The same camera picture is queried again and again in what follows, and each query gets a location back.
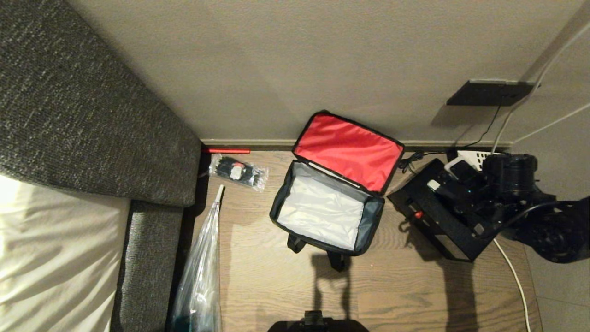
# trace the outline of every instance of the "white cable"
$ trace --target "white cable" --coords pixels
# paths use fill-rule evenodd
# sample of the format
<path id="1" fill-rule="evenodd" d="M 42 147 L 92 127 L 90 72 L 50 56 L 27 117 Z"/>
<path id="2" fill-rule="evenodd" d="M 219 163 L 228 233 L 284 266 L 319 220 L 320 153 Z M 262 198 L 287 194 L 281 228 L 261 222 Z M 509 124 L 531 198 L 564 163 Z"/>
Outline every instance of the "white cable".
<path id="1" fill-rule="evenodd" d="M 584 105 L 584 106 L 580 107 L 579 109 L 577 109 L 577 110 L 573 111 L 572 113 L 570 113 L 570 114 L 567 114 L 567 115 L 565 115 L 565 116 L 562 116 L 561 118 L 559 118 L 559 119 L 557 119 L 557 120 L 555 120 L 555 121 L 551 122 L 551 123 L 550 123 L 550 124 L 548 124 L 548 125 L 545 125 L 545 126 L 543 126 L 543 127 L 539 128 L 539 129 L 537 129 L 537 130 L 533 131 L 532 133 L 529 133 L 529 134 L 526 134 L 525 136 L 522 136 L 521 138 L 519 138 L 519 139 L 515 140 L 514 142 L 512 142 L 512 144 L 516 144 L 516 143 L 518 143 L 518 142 L 522 141 L 523 139 L 526 139 L 526 138 L 529 138 L 529 137 L 533 136 L 534 134 L 536 134 L 536 133 L 538 133 L 538 132 L 542 132 L 542 131 L 544 131 L 545 129 L 547 129 L 547 128 L 551 127 L 552 125 L 555 125 L 555 124 L 557 124 L 558 122 L 561 122 L 562 120 L 565 120 L 565 119 L 567 119 L 567 118 L 569 118 L 569 117 L 571 117 L 571 116 L 574 116 L 574 115 L 578 114 L 579 112 L 582 112 L 582 111 L 584 111 L 584 110 L 586 110 L 586 109 L 590 109 L 590 103 L 587 103 L 586 105 Z"/>
<path id="2" fill-rule="evenodd" d="M 555 63 L 555 60 L 557 59 L 557 57 L 559 57 L 563 53 L 563 51 L 565 51 L 566 48 L 568 48 L 571 44 L 573 44 L 573 42 L 576 41 L 576 39 L 578 39 L 581 35 L 583 35 L 586 32 L 586 30 L 588 30 L 589 28 L 590 28 L 590 21 L 588 23 L 586 23 L 586 25 L 584 25 L 575 35 L 571 36 L 571 38 L 567 41 L 567 43 L 565 43 L 553 55 L 553 57 L 551 59 L 549 59 L 549 61 L 543 66 L 543 70 L 539 74 L 539 77 L 537 77 L 537 80 L 535 81 L 535 85 L 533 86 L 533 89 L 530 91 L 530 93 L 526 97 L 524 97 L 518 104 L 516 104 L 516 106 L 514 106 L 510 110 L 510 112 L 508 113 L 508 115 L 504 119 L 504 123 L 502 124 L 502 127 L 500 128 L 500 131 L 498 131 L 498 135 L 496 135 L 496 139 L 494 140 L 494 147 L 492 147 L 492 149 L 491 149 L 491 154 L 494 154 L 494 152 L 496 151 L 496 148 L 498 147 L 498 142 L 500 141 L 500 137 L 502 136 L 502 133 L 504 132 L 504 129 L 506 128 L 506 125 L 508 124 L 508 121 L 512 117 L 512 114 L 514 113 L 514 111 L 516 111 L 519 107 L 524 105 L 535 94 L 535 92 L 537 92 L 537 89 L 539 88 L 541 81 L 545 77 L 545 74 L 549 71 L 549 68 L 551 68 L 553 63 Z"/>
<path id="3" fill-rule="evenodd" d="M 514 266 L 512 266 L 512 262 L 510 261 L 508 256 L 506 256 L 506 253 L 504 252 L 504 250 L 502 249 L 502 247 L 500 246 L 500 244 L 498 243 L 498 241 L 496 239 L 494 239 L 494 243 L 496 244 L 496 246 L 500 250 L 502 256 L 504 256 L 504 259 L 506 260 L 506 262 L 508 263 L 508 266 L 512 270 L 512 274 L 514 275 L 514 279 L 516 280 L 516 285 L 518 285 L 518 290 L 520 291 L 520 297 L 522 297 L 522 305 L 525 308 L 526 330 L 528 332 L 530 332 L 529 309 L 526 306 L 525 292 L 522 290 L 522 286 L 520 285 L 520 280 L 518 279 L 518 276 L 516 275 L 516 271 L 514 270 Z"/>

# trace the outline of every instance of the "white bed sheet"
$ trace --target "white bed sheet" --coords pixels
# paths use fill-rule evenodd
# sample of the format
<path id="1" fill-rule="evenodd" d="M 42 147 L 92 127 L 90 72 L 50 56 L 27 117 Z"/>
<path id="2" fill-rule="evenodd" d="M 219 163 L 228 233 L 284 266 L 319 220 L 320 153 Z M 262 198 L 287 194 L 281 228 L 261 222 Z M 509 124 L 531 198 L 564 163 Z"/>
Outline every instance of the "white bed sheet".
<path id="1" fill-rule="evenodd" d="M 108 331 L 129 204 L 0 175 L 0 331 Z"/>

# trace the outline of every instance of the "baseboard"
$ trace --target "baseboard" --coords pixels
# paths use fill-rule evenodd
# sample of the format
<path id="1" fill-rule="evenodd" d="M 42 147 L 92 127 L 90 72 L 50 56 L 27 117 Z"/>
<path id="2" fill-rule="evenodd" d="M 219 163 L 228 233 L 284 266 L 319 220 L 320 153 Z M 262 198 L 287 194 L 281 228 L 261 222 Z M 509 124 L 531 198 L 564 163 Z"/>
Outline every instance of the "baseboard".
<path id="1" fill-rule="evenodd" d="M 202 139 L 204 145 L 209 148 L 248 148 L 252 151 L 291 151 L 295 139 Z M 408 152 L 412 151 L 446 151 L 451 147 L 461 147 L 472 143 L 471 141 L 402 141 Z M 483 141 L 472 145 L 470 149 L 489 150 L 494 145 L 493 141 Z M 498 144 L 499 152 L 507 151 L 512 143 L 502 142 Z"/>

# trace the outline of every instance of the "black cable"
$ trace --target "black cable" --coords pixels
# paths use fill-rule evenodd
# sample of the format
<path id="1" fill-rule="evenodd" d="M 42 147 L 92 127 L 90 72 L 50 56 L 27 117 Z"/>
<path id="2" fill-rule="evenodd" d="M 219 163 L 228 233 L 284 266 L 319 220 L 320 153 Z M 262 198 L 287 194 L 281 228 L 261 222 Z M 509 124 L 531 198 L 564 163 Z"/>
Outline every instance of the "black cable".
<path id="1" fill-rule="evenodd" d="M 504 101 L 504 96 L 502 96 L 502 99 L 500 99 L 500 104 L 498 105 L 498 108 L 496 109 L 496 113 L 494 113 L 494 117 L 492 118 L 490 124 L 487 126 L 486 131 L 483 134 L 481 134 L 480 139 L 478 139 L 477 141 L 475 141 L 473 143 L 470 143 L 470 144 L 467 144 L 467 145 L 463 145 L 462 147 L 453 148 L 453 149 L 464 149 L 464 148 L 470 147 L 470 146 L 472 146 L 474 144 L 477 144 L 477 143 L 481 142 L 481 140 L 483 139 L 483 136 L 485 136 L 490 131 L 491 126 L 494 124 L 494 121 L 498 117 L 498 113 L 500 112 L 500 108 L 502 108 L 502 101 Z M 401 159 L 399 161 L 398 168 L 400 168 L 402 170 L 402 173 L 403 174 L 405 174 L 408 170 L 410 170 L 410 172 L 412 172 L 413 174 L 416 174 L 414 172 L 414 170 L 412 170 L 412 168 L 410 166 L 412 164 L 412 162 L 418 161 L 418 160 L 422 160 L 425 155 L 429 155 L 429 154 L 447 154 L 451 150 L 445 151 L 445 152 L 429 152 L 427 154 L 425 154 L 422 151 L 414 152 L 409 158 Z"/>
<path id="2" fill-rule="evenodd" d="M 398 168 L 400 168 L 402 170 L 402 173 L 403 174 L 405 174 L 408 170 L 410 172 L 416 174 L 414 172 L 414 170 L 412 170 L 412 168 L 410 166 L 412 164 L 412 162 L 418 161 L 418 160 L 422 160 L 425 155 L 429 155 L 429 154 L 445 154 L 445 153 L 446 152 L 429 152 L 429 153 L 425 154 L 422 151 L 414 152 L 408 158 L 404 158 L 404 159 L 399 160 Z"/>
<path id="3" fill-rule="evenodd" d="M 494 124 L 494 121 L 496 120 L 496 116 L 498 116 L 498 112 L 500 112 L 500 108 L 502 108 L 502 101 L 504 101 L 504 96 L 502 96 L 502 99 L 500 99 L 500 104 L 498 105 L 498 108 L 496 109 L 496 113 L 494 114 L 494 117 L 491 119 L 491 122 L 488 125 L 486 131 L 483 134 L 481 134 L 480 139 L 478 139 L 477 141 L 475 141 L 473 143 L 470 143 L 470 144 L 467 144 L 467 145 L 463 145 L 459 149 L 467 148 L 467 147 L 470 147 L 470 146 L 472 146 L 474 144 L 477 144 L 477 143 L 481 142 L 481 140 L 483 139 L 483 136 L 485 136 L 490 131 L 491 126 Z"/>
<path id="4" fill-rule="evenodd" d="M 509 227 L 510 225 L 518 222 L 520 219 L 522 219 L 523 217 L 526 217 L 527 214 L 538 210 L 542 207 L 555 207 L 555 206 L 560 206 L 560 205 L 574 205 L 576 203 L 576 201 L 550 201 L 550 202 L 544 202 L 544 203 L 539 203 L 537 205 L 534 205 L 532 207 L 529 207 L 526 210 L 521 211 L 519 214 L 515 215 L 514 217 L 510 218 L 507 222 L 503 223 L 501 226 L 501 229 L 505 229 L 507 227 Z M 486 235 L 485 233 L 482 234 L 481 236 L 478 236 L 479 239 L 489 239 L 491 237 L 495 237 L 498 234 L 498 232 L 493 232 L 490 235 Z"/>

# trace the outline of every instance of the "gray sofa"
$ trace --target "gray sofa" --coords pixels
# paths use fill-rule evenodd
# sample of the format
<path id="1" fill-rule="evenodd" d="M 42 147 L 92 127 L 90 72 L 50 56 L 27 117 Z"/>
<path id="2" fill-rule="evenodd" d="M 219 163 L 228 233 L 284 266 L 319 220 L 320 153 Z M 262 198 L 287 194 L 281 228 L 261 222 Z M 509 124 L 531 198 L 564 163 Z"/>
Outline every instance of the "gray sofa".
<path id="1" fill-rule="evenodd" d="M 0 43 L 0 172 L 131 198 L 111 331 L 164 330 L 199 139 L 64 1 L 4 1 Z"/>

